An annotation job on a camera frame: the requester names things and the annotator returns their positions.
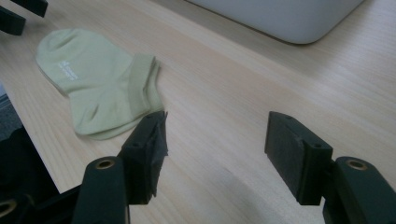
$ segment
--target gray mat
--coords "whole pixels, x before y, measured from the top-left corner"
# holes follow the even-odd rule
[[[6,95],[0,97],[0,141],[9,138],[22,126],[21,120]]]

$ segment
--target sock label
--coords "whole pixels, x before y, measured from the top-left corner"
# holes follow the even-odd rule
[[[70,68],[70,62],[67,61],[61,61],[58,63],[58,66],[61,68],[61,70],[64,72],[64,74],[71,80],[74,81],[78,79],[78,76],[73,72],[73,70]]]

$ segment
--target wooden table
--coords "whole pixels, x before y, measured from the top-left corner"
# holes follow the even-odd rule
[[[264,154],[269,111],[297,118],[334,148],[374,164],[396,189],[396,2],[366,0],[319,42],[294,46],[181,0],[49,1],[22,36],[0,34],[0,80],[60,191],[130,132],[77,137],[68,98],[41,74],[49,32],[83,28],[162,63],[169,157],[158,197],[133,223],[323,223],[302,207]]]

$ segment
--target white object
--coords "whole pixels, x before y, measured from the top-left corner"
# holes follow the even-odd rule
[[[281,40],[308,44],[363,0],[188,0]]]

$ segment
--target sock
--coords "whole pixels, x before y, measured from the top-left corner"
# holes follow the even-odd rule
[[[159,63],[134,57],[103,36],[81,29],[55,31],[37,48],[48,80],[70,98],[75,132],[107,139],[163,109],[155,88]]]

